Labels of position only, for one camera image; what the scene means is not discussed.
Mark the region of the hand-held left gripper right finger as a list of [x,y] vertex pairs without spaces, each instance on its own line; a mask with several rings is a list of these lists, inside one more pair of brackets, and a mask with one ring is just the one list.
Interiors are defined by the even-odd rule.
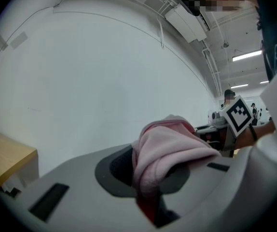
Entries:
[[176,164],[170,168],[159,185],[162,194],[173,194],[178,192],[187,182],[190,170],[187,163]]

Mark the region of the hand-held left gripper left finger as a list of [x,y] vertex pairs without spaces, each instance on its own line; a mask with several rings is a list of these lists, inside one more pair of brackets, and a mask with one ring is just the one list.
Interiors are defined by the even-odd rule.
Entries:
[[132,145],[103,158],[95,168],[97,182],[112,196],[135,198],[137,192],[132,187],[133,164]]

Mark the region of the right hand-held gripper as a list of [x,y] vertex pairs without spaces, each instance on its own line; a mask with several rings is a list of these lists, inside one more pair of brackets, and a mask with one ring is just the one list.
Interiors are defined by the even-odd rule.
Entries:
[[195,134],[218,150],[233,157],[238,136],[251,125],[253,115],[241,96],[210,115],[210,122],[195,128]]

